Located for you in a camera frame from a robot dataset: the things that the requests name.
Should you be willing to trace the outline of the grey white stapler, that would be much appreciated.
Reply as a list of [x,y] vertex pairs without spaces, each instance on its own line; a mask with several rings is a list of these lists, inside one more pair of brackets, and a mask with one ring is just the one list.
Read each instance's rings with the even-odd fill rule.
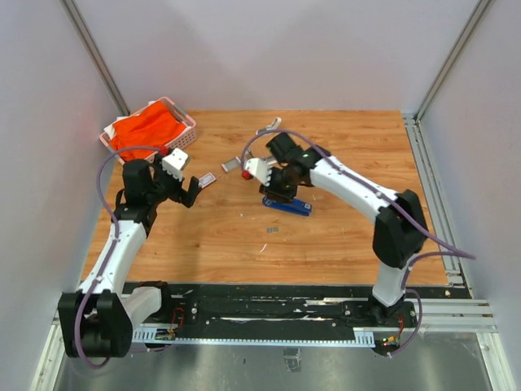
[[253,148],[248,148],[244,154],[245,160],[250,160],[252,158],[266,159],[268,157],[269,153],[267,151],[257,150]]

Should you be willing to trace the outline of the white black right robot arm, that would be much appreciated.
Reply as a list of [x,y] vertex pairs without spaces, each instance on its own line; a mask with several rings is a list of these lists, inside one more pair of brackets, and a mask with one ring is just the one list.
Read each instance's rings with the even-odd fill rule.
[[407,268],[427,239],[427,223],[418,195],[371,182],[317,145],[303,149],[287,133],[278,134],[266,147],[273,162],[250,158],[243,168],[260,182],[260,193],[267,199],[288,204],[296,197],[298,187],[318,187],[372,223],[372,249],[380,266],[368,312],[379,326],[391,323],[405,299]]

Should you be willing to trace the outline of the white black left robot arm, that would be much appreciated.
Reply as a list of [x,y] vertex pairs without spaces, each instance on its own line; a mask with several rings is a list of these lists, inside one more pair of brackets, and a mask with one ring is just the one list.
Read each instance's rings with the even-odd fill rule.
[[199,180],[182,187],[189,156],[176,148],[153,161],[124,163],[124,186],[109,209],[111,226],[107,242],[92,271],[75,292],[64,293],[58,304],[66,355],[97,368],[123,358],[130,350],[134,329],[148,318],[162,323],[172,318],[174,302],[164,281],[140,283],[128,297],[122,292],[140,248],[145,244],[166,200],[191,207],[201,192]]

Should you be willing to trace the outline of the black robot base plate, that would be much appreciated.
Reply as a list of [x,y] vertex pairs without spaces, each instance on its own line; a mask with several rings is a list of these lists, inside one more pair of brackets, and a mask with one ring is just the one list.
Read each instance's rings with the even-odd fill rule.
[[376,323],[368,287],[171,283],[168,289],[165,313],[144,323],[173,337],[341,340],[358,327],[403,331],[420,319],[408,293],[395,315]]

